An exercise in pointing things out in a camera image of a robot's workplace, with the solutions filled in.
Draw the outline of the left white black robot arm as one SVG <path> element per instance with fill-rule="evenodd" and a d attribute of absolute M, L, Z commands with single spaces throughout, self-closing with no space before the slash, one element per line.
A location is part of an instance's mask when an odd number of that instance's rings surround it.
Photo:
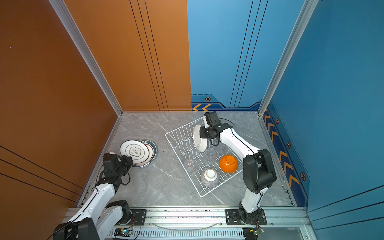
<path fill-rule="evenodd" d="M 126 224 L 132 217 L 126 200 L 110 202 L 129 173 L 133 158 L 115 153 L 103 156 L 104 177 L 93 188 L 85 205 L 67 222 L 57 225 L 54 240 L 104 240 L 116 224 Z"/>

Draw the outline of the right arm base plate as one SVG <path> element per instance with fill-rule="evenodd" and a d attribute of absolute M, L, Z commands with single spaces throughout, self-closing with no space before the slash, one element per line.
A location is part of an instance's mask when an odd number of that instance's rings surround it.
<path fill-rule="evenodd" d="M 257 209 L 252 213 L 247 213 L 243 209 L 226 209 L 227 225 L 267 225 L 267 217 L 263 209 Z"/>

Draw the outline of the plain white plate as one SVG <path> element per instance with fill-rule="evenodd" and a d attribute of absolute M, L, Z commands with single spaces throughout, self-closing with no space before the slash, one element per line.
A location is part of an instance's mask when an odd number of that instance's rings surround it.
<path fill-rule="evenodd" d="M 193 130 L 193 143 L 196 149 L 200 152 L 203 153 L 208 146 L 208 140 L 203 139 L 200 137 L 200 128 L 201 125 L 196 125 Z"/>
<path fill-rule="evenodd" d="M 150 156 L 146 145 L 136 140 L 127 140 L 120 146 L 120 154 L 132 157 L 135 165 L 143 164 Z"/>

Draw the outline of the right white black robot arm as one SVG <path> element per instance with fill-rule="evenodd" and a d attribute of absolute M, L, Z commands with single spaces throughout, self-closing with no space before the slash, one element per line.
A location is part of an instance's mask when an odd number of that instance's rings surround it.
<path fill-rule="evenodd" d="M 226 145 L 243 160 L 243 181 L 247 189 L 239 204 L 240 220 L 245 225 L 266 225 L 266 215 L 260 203 L 277 180 L 271 153 L 248 143 L 236 133 L 233 126 L 222 123 L 216 112 L 206 112 L 204 125 L 197 125 L 194 129 L 194 145 L 203 152 L 202 147 L 207 146 L 207 140 L 213 139 Z"/>

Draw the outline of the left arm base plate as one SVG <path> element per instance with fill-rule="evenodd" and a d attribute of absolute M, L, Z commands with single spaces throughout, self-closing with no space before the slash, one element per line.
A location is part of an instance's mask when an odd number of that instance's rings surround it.
<path fill-rule="evenodd" d="M 130 209 L 130 215 L 128 218 L 122 218 L 117 225 L 118 226 L 143 226 L 146 221 L 147 210 L 146 209 Z"/>

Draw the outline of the green rimmed white plate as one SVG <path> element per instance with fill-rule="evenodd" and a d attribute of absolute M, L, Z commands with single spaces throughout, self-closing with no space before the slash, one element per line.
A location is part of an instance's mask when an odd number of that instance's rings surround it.
<path fill-rule="evenodd" d="M 150 153 L 149 158 L 140 165 L 141 168 L 144 168 L 150 165 L 155 160 L 157 156 L 157 146 L 154 142 L 149 140 L 142 140 L 141 142 L 148 148 Z"/>

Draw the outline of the white wire dish rack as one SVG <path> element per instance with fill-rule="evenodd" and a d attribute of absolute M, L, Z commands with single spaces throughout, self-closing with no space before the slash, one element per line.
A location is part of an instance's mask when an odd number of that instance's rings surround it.
<path fill-rule="evenodd" d="M 205 160 L 205 151 L 203 153 L 200 153 L 193 143 L 193 130 L 196 125 L 204 125 L 204 118 L 201 117 L 195 121 L 192 121 L 186 125 L 183 125 L 171 132 L 166 133 L 166 138 L 168 142 L 170 143 L 172 149 L 174 150 L 175 154 L 177 155 L 180 163 L 183 165 L 184 161 L 186 159 L 194 159 L 197 162 L 197 168 L 194 173 L 189 173 L 185 170 L 186 174 L 189 177 L 189 180 L 191 181 L 192 185 L 194 186 L 195 190 L 199 194 L 199 196 L 202 198 L 206 196 L 208 193 L 212 192 L 213 190 L 219 188 L 220 186 L 224 185 L 226 182 L 231 180 L 234 176 L 240 174 L 243 171 L 243 161 L 237 157 L 237 155 L 229 148 L 229 152 L 227 155 L 233 155 L 236 157 L 239 167 L 238 170 L 234 173 L 225 173 L 221 170 L 219 167 L 219 161 L 221 157 L 217 153 L 217 160 L 213 164 L 207 164 Z M 208 141 L 207 149 L 214 149 L 218 146 L 220 143 L 218 143 L 217 140 L 213 140 L 213 144 L 211 144 L 210 141 Z M 219 184 L 215 188 L 208 188 L 204 187 L 201 183 L 201 174 L 206 169 L 214 169 L 218 173 L 218 177 L 220 179 Z"/>

